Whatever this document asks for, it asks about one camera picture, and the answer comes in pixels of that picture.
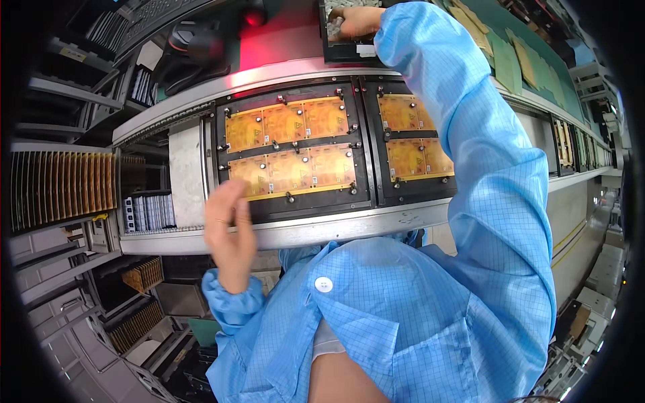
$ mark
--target person's right hand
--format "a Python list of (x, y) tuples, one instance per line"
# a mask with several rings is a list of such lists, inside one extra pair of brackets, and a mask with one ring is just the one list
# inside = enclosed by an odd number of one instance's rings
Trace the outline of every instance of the person's right hand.
[(349, 7), (334, 8), (329, 14), (329, 22), (342, 17), (341, 31), (329, 37), (329, 41), (354, 39), (362, 36), (376, 34), (381, 27), (381, 14), (385, 8), (380, 7)]
[[(215, 189), (204, 207), (204, 242), (219, 269), (217, 280), (226, 291), (239, 294), (248, 288), (257, 252), (245, 181), (226, 181)], [(237, 233), (229, 233), (235, 221)]]

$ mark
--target white button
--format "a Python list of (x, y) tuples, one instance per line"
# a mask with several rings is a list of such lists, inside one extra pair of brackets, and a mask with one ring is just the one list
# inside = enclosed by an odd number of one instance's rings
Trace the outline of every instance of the white button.
[(316, 289), (321, 293), (328, 293), (333, 288), (333, 283), (327, 277), (318, 277), (313, 283), (316, 286)]

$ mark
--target blue sleeve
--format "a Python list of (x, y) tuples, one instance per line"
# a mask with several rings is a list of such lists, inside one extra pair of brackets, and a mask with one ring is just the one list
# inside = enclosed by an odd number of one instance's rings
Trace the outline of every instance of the blue sleeve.
[(227, 338), (233, 336), (264, 306), (262, 282), (251, 276), (248, 289), (240, 294), (228, 293), (217, 280), (217, 269), (210, 269), (202, 278), (202, 292), (215, 319), (222, 326), (216, 336), (217, 349), (222, 351)]
[(468, 31), (441, 9), (387, 9), (375, 45), (422, 99), (455, 165), (448, 222), (458, 255), (438, 261), (513, 338), (532, 334), (529, 349), (545, 353), (555, 325), (546, 155), (492, 85)]

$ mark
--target bare skin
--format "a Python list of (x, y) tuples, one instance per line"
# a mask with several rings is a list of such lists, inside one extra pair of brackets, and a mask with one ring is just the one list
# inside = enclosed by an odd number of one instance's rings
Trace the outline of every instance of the bare skin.
[[(341, 31), (331, 41), (375, 34), (381, 27), (377, 7), (334, 8), (330, 20), (344, 18)], [(219, 268), (218, 280), (231, 294), (248, 288), (251, 265), (257, 253), (248, 201), (243, 197), (244, 181), (226, 181), (213, 191), (204, 207), (204, 241), (211, 250)], [(237, 226), (237, 233), (228, 233), (229, 224)], [(370, 377), (347, 353), (324, 354), (312, 362), (309, 383), (311, 403), (385, 403)]]

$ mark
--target orange circuit board panel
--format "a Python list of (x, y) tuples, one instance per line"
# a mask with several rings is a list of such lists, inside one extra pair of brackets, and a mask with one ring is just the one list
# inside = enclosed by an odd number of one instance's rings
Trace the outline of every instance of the orange circuit board panel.
[(227, 153), (277, 143), (347, 134), (345, 102), (339, 97), (293, 101), (234, 113), (226, 119)]
[(416, 96), (387, 93), (378, 100), (383, 128), (394, 132), (436, 130), (428, 111)]
[(387, 144), (390, 180), (402, 181), (455, 175), (455, 167), (439, 139), (398, 139)]
[(353, 149), (331, 144), (230, 161), (229, 178), (251, 183), (249, 201), (351, 188), (356, 182)]

